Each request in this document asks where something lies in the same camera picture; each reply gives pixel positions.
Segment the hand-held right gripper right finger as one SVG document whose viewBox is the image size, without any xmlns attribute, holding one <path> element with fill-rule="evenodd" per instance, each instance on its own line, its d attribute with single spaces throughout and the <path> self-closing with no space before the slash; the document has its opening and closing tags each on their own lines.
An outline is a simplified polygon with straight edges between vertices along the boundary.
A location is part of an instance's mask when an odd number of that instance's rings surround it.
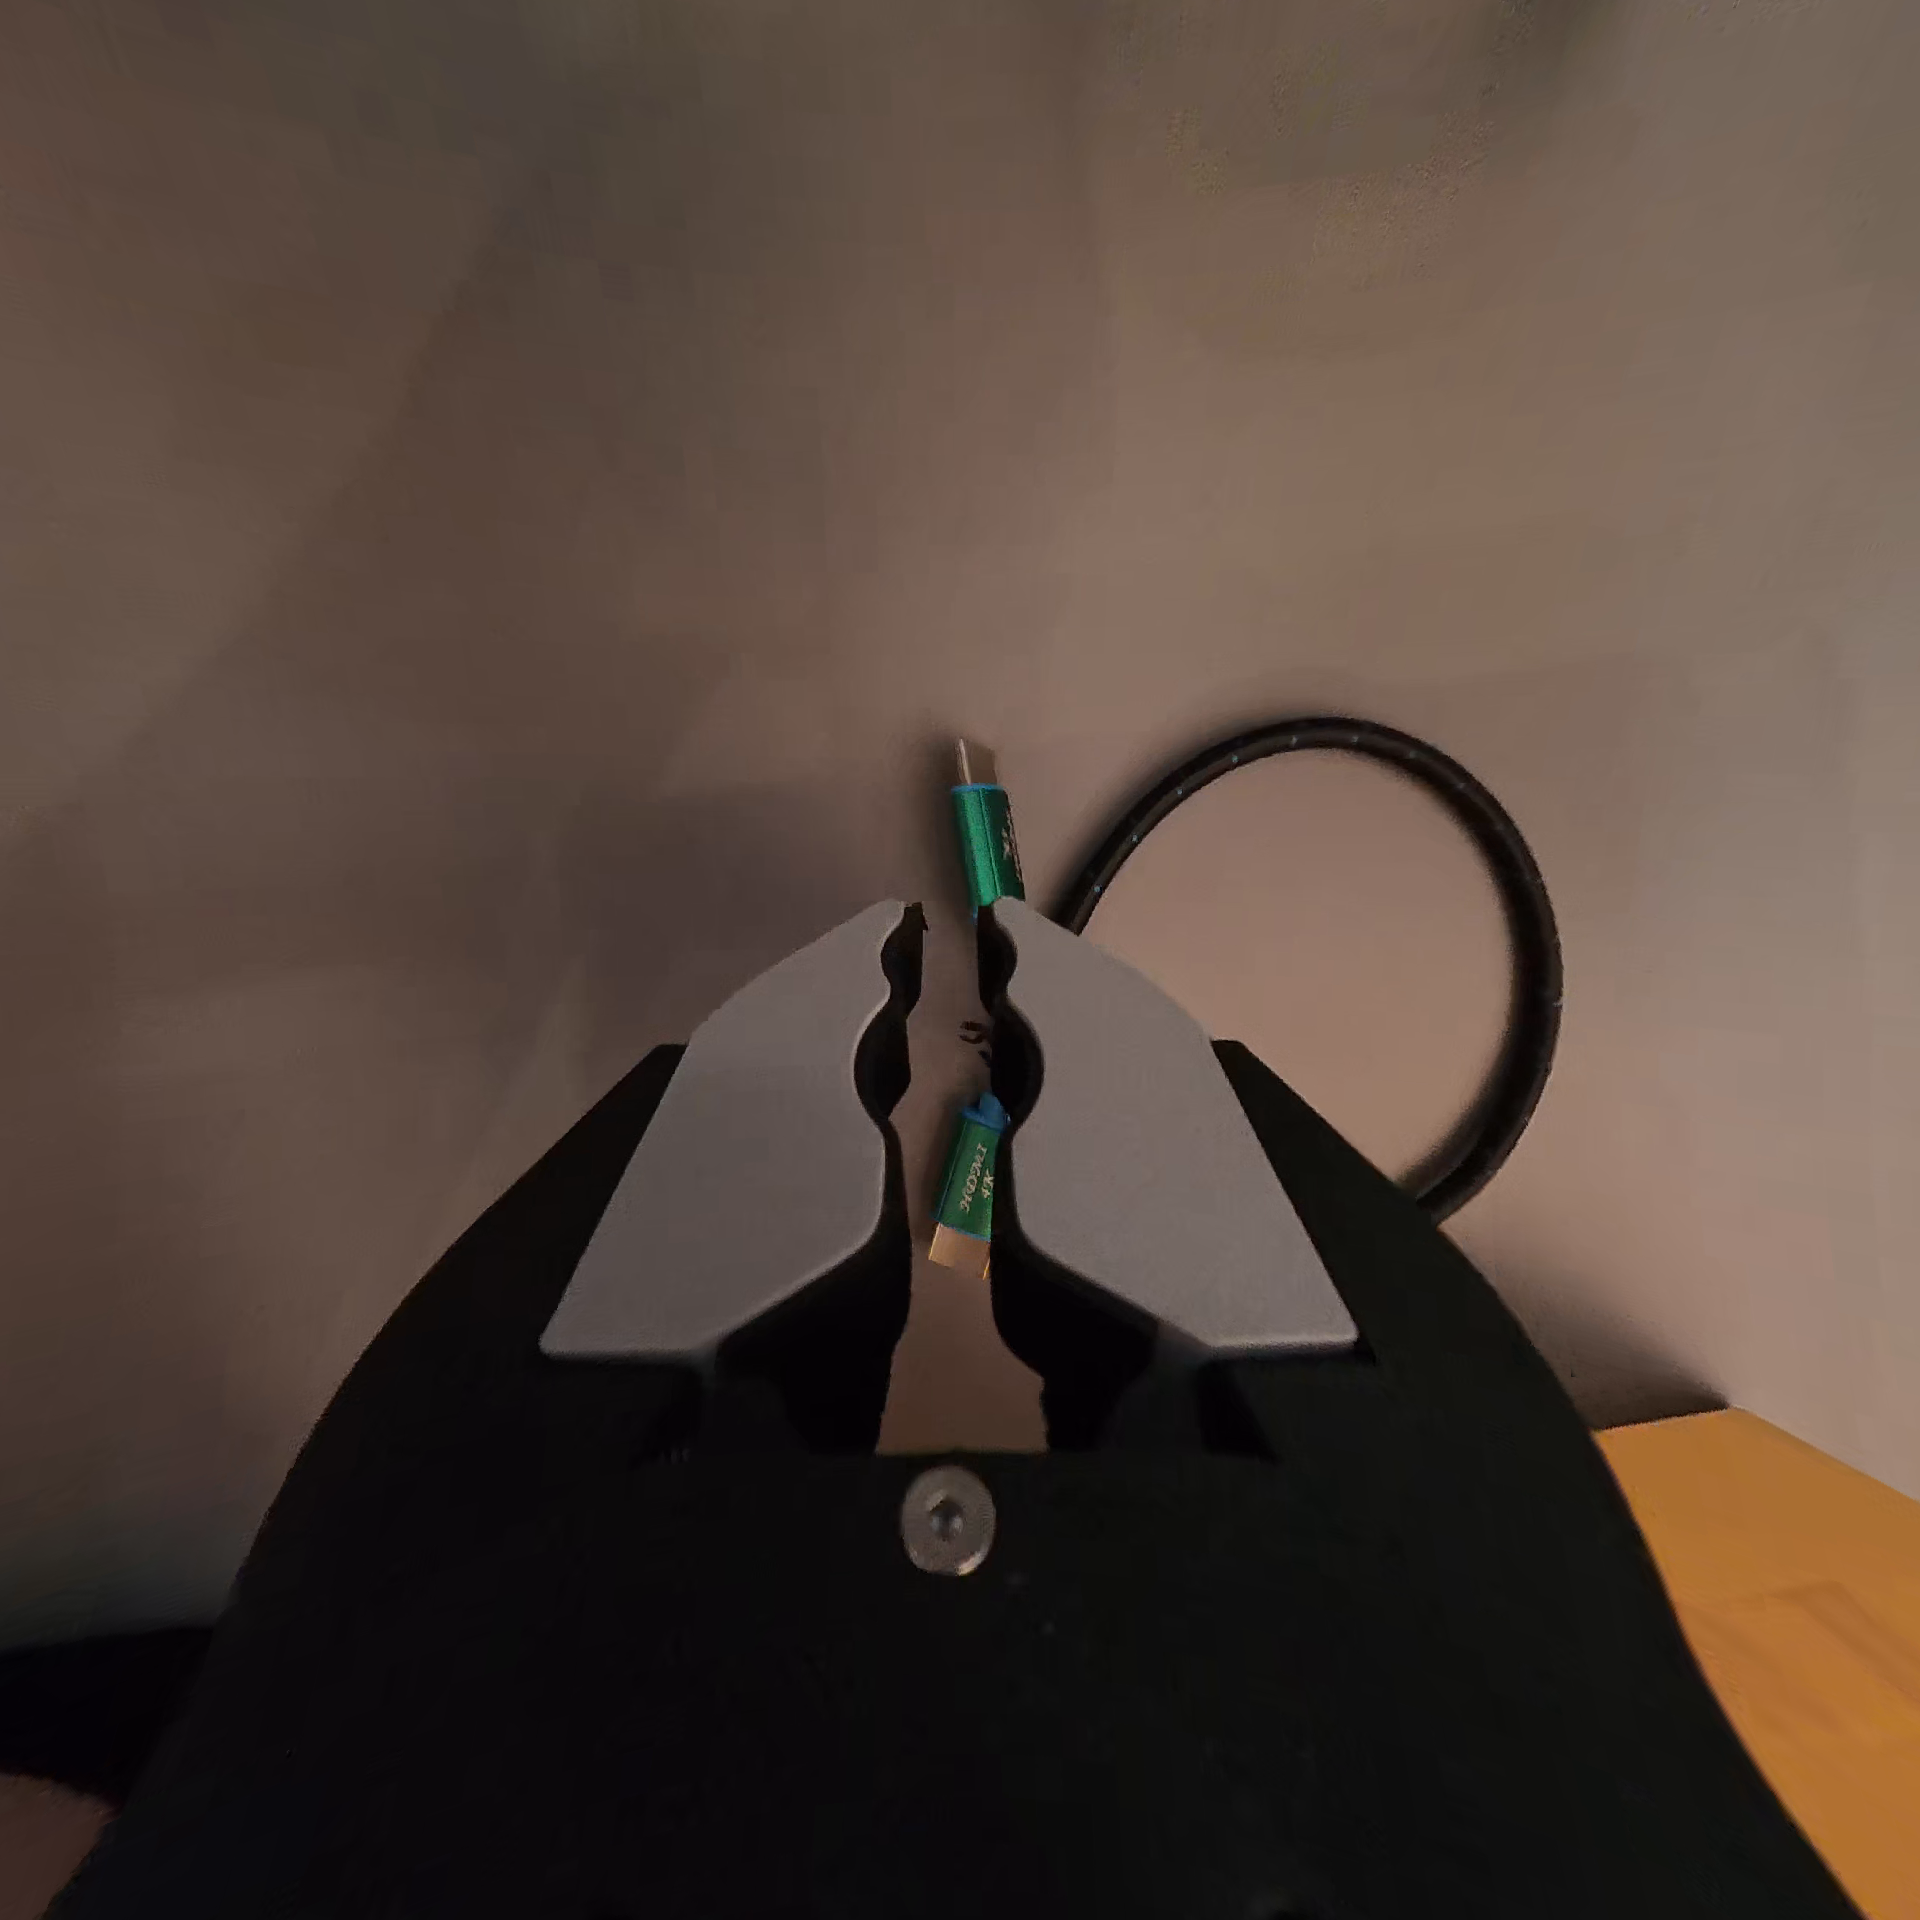
<svg viewBox="0 0 1920 1920">
<path fill-rule="evenodd" d="M 984 913 L 979 957 L 1012 1248 L 1210 1358 L 1353 1354 L 1353 1314 L 1208 1028 L 1030 902 Z"/>
</svg>

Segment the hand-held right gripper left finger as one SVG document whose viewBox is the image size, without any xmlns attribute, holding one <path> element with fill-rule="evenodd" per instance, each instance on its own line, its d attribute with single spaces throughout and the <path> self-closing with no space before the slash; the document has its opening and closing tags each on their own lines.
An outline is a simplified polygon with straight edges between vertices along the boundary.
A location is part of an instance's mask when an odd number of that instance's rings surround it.
<svg viewBox="0 0 1920 1920">
<path fill-rule="evenodd" d="M 553 1361 L 710 1361 L 878 1237 L 926 916 L 878 900 L 691 1036 L 544 1333 Z"/>
</svg>

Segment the person's right forearm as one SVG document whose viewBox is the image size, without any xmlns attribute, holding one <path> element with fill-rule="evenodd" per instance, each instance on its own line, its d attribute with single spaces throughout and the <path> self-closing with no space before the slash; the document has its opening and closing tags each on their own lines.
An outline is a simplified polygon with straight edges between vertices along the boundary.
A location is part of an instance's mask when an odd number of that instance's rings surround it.
<svg viewBox="0 0 1920 1920">
<path fill-rule="evenodd" d="M 88 1859 L 113 1808 L 93 1794 L 3 1779 L 3 1915 L 38 1917 Z"/>
</svg>

